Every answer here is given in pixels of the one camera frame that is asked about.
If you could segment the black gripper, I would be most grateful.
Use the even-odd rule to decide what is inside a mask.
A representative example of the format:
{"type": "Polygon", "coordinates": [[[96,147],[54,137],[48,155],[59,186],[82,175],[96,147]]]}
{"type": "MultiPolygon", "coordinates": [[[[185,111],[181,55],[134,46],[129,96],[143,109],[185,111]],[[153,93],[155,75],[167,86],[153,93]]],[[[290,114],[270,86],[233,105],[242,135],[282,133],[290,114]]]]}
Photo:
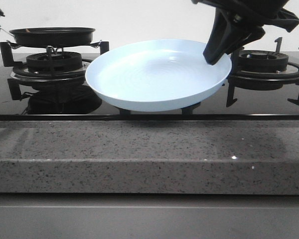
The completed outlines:
{"type": "Polygon", "coordinates": [[[299,25],[299,18],[284,9],[286,0],[193,0],[192,3],[216,8],[213,28],[203,52],[210,65],[215,65],[224,54],[261,39],[265,35],[263,25],[280,27],[287,32],[299,25]]]}

